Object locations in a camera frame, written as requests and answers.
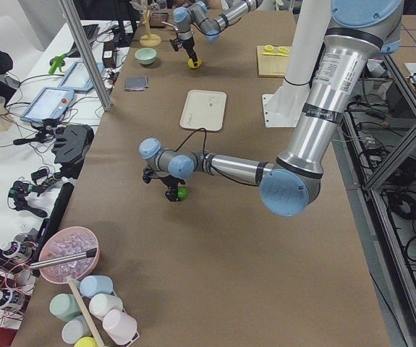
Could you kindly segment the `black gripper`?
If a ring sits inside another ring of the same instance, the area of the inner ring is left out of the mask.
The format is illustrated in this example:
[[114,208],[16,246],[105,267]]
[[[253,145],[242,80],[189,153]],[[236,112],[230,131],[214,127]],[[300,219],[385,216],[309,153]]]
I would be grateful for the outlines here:
[[167,174],[165,176],[156,173],[151,167],[146,166],[143,169],[143,182],[149,184],[152,180],[159,180],[161,181],[168,189],[165,192],[165,196],[168,201],[170,202],[178,202],[179,201],[179,183],[180,179]]
[[189,59],[198,59],[198,56],[194,51],[195,41],[193,37],[188,39],[175,38],[171,39],[169,42],[174,51],[179,51],[183,48],[186,52],[188,52]]

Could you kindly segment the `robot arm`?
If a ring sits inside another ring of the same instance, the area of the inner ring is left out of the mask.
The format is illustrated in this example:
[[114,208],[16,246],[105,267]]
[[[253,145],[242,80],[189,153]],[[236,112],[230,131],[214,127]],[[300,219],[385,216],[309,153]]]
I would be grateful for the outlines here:
[[189,68],[197,69],[202,62],[195,53],[192,26],[196,27],[209,41],[215,41],[225,29],[247,13],[258,9],[262,3],[261,0],[238,1],[214,18],[208,16],[208,8],[203,1],[196,2],[189,7],[178,7],[173,11],[173,28],[176,38],[170,40],[170,43],[175,51],[183,48],[189,57]]
[[322,160],[367,61],[399,47],[402,1],[304,1],[283,85],[265,110],[289,114],[292,139],[274,163],[211,153],[181,153],[157,139],[140,143],[143,181],[166,185],[179,201],[179,185],[196,171],[257,186],[263,204],[280,216],[301,213],[318,196]]

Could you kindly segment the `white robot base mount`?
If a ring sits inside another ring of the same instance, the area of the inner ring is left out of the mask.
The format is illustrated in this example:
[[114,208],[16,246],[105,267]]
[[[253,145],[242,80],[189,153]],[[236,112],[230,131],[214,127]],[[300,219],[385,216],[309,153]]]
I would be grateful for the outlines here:
[[266,127],[296,126],[331,19],[330,5],[329,0],[303,1],[282,86],[263,95]]

